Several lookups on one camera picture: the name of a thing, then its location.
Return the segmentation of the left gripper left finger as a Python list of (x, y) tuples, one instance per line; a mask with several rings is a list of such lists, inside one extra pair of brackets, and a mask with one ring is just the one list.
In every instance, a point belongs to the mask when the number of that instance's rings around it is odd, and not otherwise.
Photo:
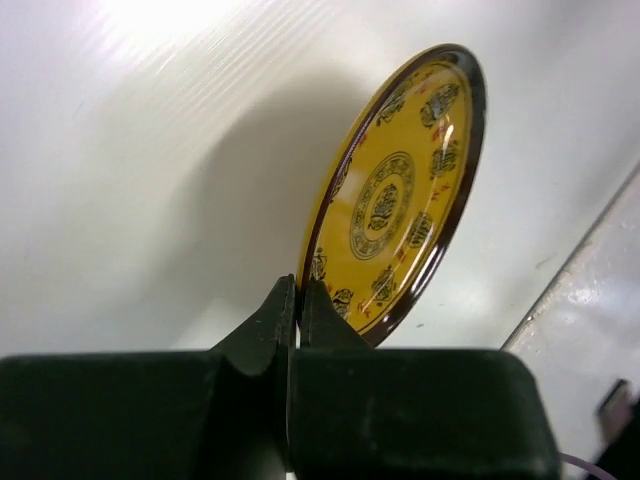
[(294, 279), (208, 350), (1, 362), (5, 479), (282, 479)]

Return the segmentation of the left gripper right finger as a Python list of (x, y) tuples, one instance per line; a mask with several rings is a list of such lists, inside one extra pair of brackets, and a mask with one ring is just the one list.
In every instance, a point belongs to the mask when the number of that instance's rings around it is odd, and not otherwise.
[(299, 479), (556, 479), (560, 455), (537, 383), (493, 349), (374, 349), (304, 295), (289, 383)]

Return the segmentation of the yellow patterned plate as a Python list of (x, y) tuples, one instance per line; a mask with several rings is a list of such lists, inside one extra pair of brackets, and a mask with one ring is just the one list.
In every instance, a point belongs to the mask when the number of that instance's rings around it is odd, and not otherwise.
[(297, 284), (322, 282), (371, 346), (408, 316), (449, 247), (482, 151), (487, 94), (466, 47), (421, 51), (378, 88), (321, 183)]

